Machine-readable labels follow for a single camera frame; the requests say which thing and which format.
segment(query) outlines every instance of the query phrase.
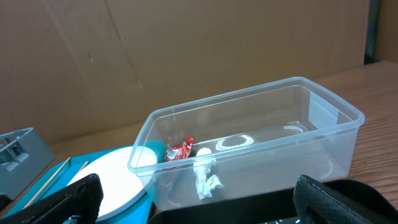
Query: wooden chopstick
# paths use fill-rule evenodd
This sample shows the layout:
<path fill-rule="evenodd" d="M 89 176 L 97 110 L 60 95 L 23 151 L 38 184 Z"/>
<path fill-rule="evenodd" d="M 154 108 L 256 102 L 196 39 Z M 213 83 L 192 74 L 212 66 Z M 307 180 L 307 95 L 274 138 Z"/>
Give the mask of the wooden chopstick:
<path fill-rule="evenodd" d="M 76 174 L 78 174 L 82 169 L 84 169 L 86 166 L 88 165 L 88 161 L 86 161 L 83 165 L 82 165 L 82 167 L 79 169 L 79 171 L 76 173 Z"/>
<path fill-rule="evenodd" d="M 37 199 L 37 197 L 44 191 L 44 189 L 53 181 L 53 179 L 58 175 L 58 173 L 62 170 L 62 168 L 69 162 L 70 157 L 55 171 L 55 173 L 49 178 L 49 180 L 40 188 L 40 190 L 32 197 L 32 199 L 25 205 L 24 208 L 32 205 L 33 202 Z"/>

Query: wooden table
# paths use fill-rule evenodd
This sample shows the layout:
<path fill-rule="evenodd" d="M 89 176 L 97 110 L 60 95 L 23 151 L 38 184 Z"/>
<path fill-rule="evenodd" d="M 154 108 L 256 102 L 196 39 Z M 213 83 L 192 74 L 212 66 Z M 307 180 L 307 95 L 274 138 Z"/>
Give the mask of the wooden table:
<path fill-rule="evenodd" d="M 318 77 L 314 81 L 340 95 L 365 114 L 366 122 L 359 130 L 347 178 L 369 184 L 398 208 L 398 65 L 379 62 Z M 52 145 L 50 148 L 57 156 L 36 180 L 69 156 L 132 144 L 141 126 L 142 123 L 134 124 Z M 0 217 L 16 201 L 1 211 Z"/>

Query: cardboard box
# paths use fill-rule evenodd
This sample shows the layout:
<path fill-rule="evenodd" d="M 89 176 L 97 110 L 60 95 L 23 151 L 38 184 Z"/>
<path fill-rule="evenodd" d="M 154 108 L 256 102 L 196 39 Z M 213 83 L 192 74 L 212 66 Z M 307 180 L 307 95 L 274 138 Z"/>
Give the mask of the cardboard box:
<path fill-rule="evenodd" d="M 0 132 L 33 126 L 55 142 L 166 106 L 360 66 L 368 5 L 5 0 Z"/>

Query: teal tray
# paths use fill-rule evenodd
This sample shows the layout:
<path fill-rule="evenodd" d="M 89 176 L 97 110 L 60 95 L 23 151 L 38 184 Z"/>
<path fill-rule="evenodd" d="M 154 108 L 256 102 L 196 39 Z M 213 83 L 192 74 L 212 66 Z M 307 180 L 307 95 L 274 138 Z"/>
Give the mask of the teal tray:
<path fill-rule="evenodd" d="M 97 158 L 120 148 L 122 147 L 71 158 L 70 162 L 61 170 L 61 172 L 56 176 L 56 178 L 54 178 L 51 184 L 43 191 L 43 193 L 40 195 L 39 198 L 37 198 L 36 201 L 41 200 L 44 197 L 47 197 L 55 193 L 56 191 L 66 187 L 69 181 L 75 176 L 77 171 L 86 161 L 93 162 Z M 46 183 L 46 181 L 49 180 L 49 178 L 55 173 L 55 171 L 57 171 L 57 169 L 62 164 L 63 162 L 57 164 L 49 171 L 47 171 L 47 173 L 44 174 L 43 177 L 39 181 L 37 181 L 35 185 L 33 185 L 33 187 L 15 204 L 15 206 L 13 206 L 13 208 L 7 213 L 6 217 L 22 210 L 24 206 L 28 203 L 28 201 L 36 194 L 36 192 L 40 190 L 40 188 L 44 185 L 44 183 Z M 151 206 L 152 206 L 152 200 L 149 198 L 148 194 L 145 193 L 130 208 L 126 209 L 125 211 L 121 212 L 120 214 L 112 218 L 97 223 L 99 224 L 147 223 Z"/>

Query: gray plastic holder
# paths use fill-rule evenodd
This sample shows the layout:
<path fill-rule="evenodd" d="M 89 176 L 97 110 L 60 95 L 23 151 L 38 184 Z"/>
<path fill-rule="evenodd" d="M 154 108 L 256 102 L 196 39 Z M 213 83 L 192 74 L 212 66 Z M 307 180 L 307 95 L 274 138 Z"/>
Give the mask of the gray plastic holder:
<path fill-rule="evenodd" d="M 0 193 L 14 200 L 54 158 L 33 128 L 0 135 Z"/>

